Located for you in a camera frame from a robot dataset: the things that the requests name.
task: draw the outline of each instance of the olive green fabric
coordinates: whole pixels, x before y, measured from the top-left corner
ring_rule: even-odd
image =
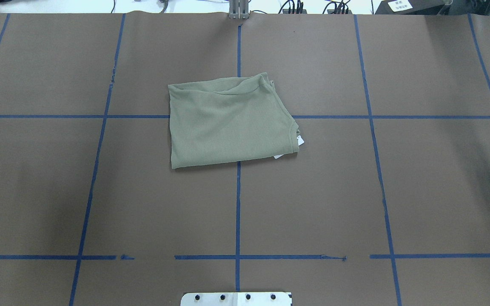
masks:
[[[267,73],[168,87],[172,169],[298,152],[298,125]]]

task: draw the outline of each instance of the white sticker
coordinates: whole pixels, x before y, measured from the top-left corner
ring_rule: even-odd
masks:
[[[396,0],[388,2],[388,4],[393,11],[405,11],[413,8],[408,0]]]
[[[304,144],[304,140],[302,139],[302,136],[298,135],[297,139],[298,139],[298,145],[303,145]],[[275,155],[273,158],[274,159],[278,159],[278,158],[280,158],[283,155],[284,154],[282,154],[282,155]]]

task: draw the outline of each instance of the metal bracket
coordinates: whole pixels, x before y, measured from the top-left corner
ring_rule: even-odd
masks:
[[[292,306],[290,292],[188,293],[181,306]]]
[[[229,0],[230,19],[249,19],[249,1],[248,0]]]

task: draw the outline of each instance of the folded shirt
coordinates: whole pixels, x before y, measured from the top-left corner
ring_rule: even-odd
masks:
[[[298,152],[298,124],[267,73],[169,85],[171,168]]]

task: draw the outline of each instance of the cable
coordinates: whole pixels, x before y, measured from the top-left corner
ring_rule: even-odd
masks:
[[[330,1],[330,2],[328,2],[328,4],[325,6],[325,9],[324,9],[324,10],[322,10],[322,13],[323,13],[323,14],[326,12],[326,9],[327,9],[327,8],[328,8],[328,6],[329,6],[329,5],[331,5],[331,4],[334,4],[334,6],[335,6],[335,7],[334,7],[334,11],[336,10],[336,8],[338,7],[338,3],[337,3],[337,2],[334,2],[334,1]]]
[[[334,11],[331,12],[331,14],[339,14],[339,15],[344,15],[344,14],[348,14],[349,13],[349,6],[348,6],[348,3],[350,2],[350,0],[348,0],[347,2],[343,2],[343,1],[330,1],[328,2],[328,4],[325,6],[325,9],[322,11],[322,13],[324,14],[328,8],[328,6],[330,6],[331,4],[334,4]]]
[[[285,5],[288,3],[288,13],[290,13],[290,3],[292,2],[292,8],[294,9],[294,0],[286,0],[284,4],[282,4],[281,9],[279,10],[278,14],[282,12],[282,8],[285,7]]]
[[[165,13],[165,10],[168,9],[168,6],[169,6],[169,0],[160,0],[160,2],[162,2],[164,4],[164,8],[162,9],[162,11],[160,12],[160,14],[163,14]]]

